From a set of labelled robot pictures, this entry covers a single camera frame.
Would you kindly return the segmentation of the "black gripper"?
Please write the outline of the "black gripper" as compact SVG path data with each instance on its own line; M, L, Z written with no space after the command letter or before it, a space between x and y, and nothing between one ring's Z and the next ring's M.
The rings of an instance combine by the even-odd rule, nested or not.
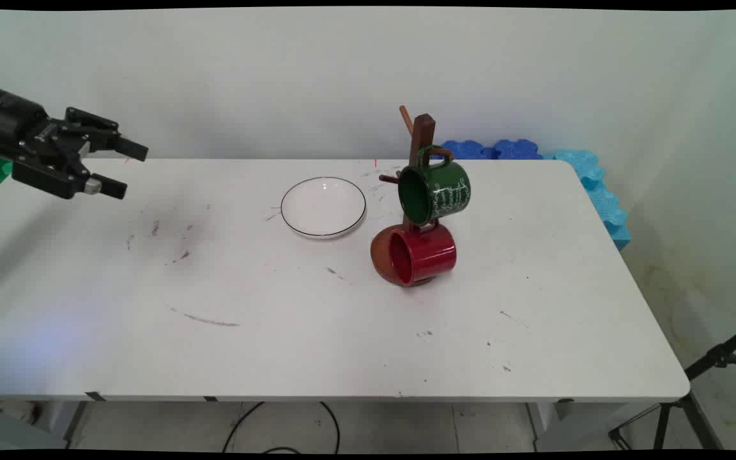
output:
M14 160L15 181L65 200L76 194L125 198L128 184L84 170L85 142L89 153L113 151L138 161L149 151L123 137L113 120L76 107L53 118L42 105L0 88L0 157Z

